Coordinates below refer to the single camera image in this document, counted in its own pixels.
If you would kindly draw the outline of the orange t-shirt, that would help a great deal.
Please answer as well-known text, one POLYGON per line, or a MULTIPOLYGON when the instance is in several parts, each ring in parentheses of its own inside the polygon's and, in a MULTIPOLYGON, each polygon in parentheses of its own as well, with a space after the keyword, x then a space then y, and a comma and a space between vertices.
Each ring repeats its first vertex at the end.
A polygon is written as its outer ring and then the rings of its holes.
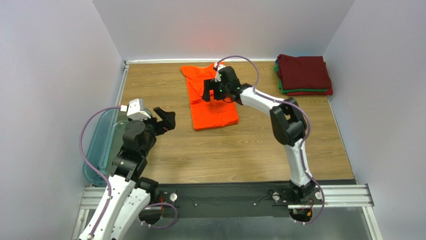
POLYGON ((235 103, 222 100, 206 102, 202 99, 204 81, 214 79, 214 65, 207 67, 181 66, 180 70, 186 80, 190 113, 195 131, 222 128, 239 123, 239 115, 235 103))

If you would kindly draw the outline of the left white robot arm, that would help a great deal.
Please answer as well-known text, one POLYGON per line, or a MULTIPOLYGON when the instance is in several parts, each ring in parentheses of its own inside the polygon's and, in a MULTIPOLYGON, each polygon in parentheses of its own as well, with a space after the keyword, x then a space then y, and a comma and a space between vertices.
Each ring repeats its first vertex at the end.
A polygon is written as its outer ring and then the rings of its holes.
POLYGON ((178 217, 173 204, 160 200, 159 183, 141 176, 157 136, 175 129, 176 113, 155 107, 154 117, 143 110, 132 113, 130 106, 120 105, 118 109, 126 111, 129 119, 123 143, 109 177, 101 175, 106 188, 90 222, 79 235, 80 240, 120 240, 145 208, 170 207, 174 221, 178 217))

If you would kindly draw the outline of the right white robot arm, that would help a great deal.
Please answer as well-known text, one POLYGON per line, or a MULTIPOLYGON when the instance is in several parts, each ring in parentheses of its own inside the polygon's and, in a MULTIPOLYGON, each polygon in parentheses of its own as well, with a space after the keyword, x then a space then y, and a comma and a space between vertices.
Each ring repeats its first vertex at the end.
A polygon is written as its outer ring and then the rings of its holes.
POLYGON ((257 91, 254 86, 241 84, 231 66, 215 63, 215 78, 203 82, 202 100, 226 100, 256 109, 270 118, 272 133, 283 145, 290 168, 290 189, 287 200, 300 204, 316 188, 308 166, 305 141, 308 122, 293 98, 282 99, 257 91))

